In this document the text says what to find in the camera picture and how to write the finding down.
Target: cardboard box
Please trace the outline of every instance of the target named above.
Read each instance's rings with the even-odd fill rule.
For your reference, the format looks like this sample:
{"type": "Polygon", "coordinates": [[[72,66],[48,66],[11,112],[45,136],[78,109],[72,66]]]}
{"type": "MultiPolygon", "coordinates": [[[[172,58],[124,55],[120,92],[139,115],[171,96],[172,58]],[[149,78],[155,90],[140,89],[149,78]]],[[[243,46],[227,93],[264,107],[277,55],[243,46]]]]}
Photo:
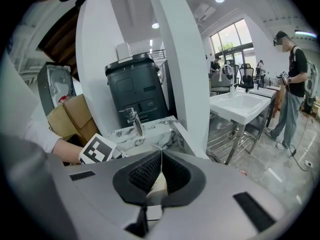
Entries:
{"type": "Polygon", "coordinates": [[[100,133],[83,94],[56,107],[47,119],[54,133],[63,138],[76,134],[83,145],[100,133]]]}

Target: trash bin lid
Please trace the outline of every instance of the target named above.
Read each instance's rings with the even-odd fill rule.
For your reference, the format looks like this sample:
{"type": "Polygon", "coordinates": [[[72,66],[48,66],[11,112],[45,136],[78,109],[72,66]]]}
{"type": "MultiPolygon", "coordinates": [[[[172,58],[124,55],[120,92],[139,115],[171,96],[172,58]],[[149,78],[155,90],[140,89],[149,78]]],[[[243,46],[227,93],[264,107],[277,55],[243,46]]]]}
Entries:
{"type": "MultiPolygon", "coordinates": [[[[123,69],[127,65],[132,65],[132,64],[141,63],[141,62],[155,63],[150,54],[148,54],[147,52],[141,53],[141,54],[133,55],[132,59],[130,59],[130,60],[123,61],[120,63],[119,63],[119,61],[115,61],[115,62],[105,66],[105,75],[107,76],[108,74],[110,74],[118,69],[123,69]]],[[[154,66],[156,68],[156,71],[158,72],[160,70],[159,67],[156,64],[154,64],[154,66]]]]}

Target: white sneaker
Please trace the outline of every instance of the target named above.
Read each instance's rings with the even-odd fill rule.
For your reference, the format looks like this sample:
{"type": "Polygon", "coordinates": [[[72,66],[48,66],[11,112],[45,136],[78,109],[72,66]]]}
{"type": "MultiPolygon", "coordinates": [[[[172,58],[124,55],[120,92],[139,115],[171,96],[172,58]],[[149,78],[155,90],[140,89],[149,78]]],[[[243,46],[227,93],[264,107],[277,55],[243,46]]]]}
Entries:
{"type": "Polygon", "coordinates": [[[276,141],[276,139],[271,136],[271,130],[266,130],[265,134],[268,135],[273,141],[276,141]]]}
{"type": "Polygon", "coordinates": [[[280,149],[280,150],[288,150],[287,148],[285,148],[285,147],[282,145],[282,143],[277,143],[275,146],[276,146],[278,149],[280,149]]]}

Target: faucet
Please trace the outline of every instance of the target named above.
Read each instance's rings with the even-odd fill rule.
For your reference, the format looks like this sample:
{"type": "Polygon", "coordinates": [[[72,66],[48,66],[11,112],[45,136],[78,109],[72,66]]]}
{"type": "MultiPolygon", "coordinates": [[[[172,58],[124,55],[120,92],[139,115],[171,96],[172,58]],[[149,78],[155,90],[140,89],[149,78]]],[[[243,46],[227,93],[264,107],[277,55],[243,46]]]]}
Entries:
{"type": "Polygon", "coordinates": [[[127,111],[129,113],[129,119],[127,120],[128,123],[133,123],[133,126],[139,136],[144,135],[144,127],[140,122],[140,118],[138,116],[138,112],[135,111],[133,107],[129,107],[127,109],[121,110],[119,112],[125,112],[127,111]]]}
{"type": "Polygon", "coordinates": [[[221,67],[221,70],[220,70],[220,76],[219,76],[219,82],[222,81],[222,69],[224,67],[229,67],[231,69],[231,72],[232,72],[232,81],[231,81],[231,86],[230,86],[230,97],[233,97],[235,95],[235,87],[234,87],[234,84],[235,84],[235,72],[234,72],[234,69],[228,65],[228,64],[224,64],[222,67],[221,67]]]}

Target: white sink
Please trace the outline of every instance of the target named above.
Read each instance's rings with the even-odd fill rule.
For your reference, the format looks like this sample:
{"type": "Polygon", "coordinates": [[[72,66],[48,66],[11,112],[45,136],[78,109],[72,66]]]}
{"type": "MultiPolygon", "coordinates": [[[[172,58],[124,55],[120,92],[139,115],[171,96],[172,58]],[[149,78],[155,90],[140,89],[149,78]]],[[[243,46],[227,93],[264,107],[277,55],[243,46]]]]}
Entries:
{"type": "Polygon", "coordinates": [[[228,121],[246,125],[270,104],[270,98],[254,94],[235,92],[210,97],[210,110],[228,121]]]}

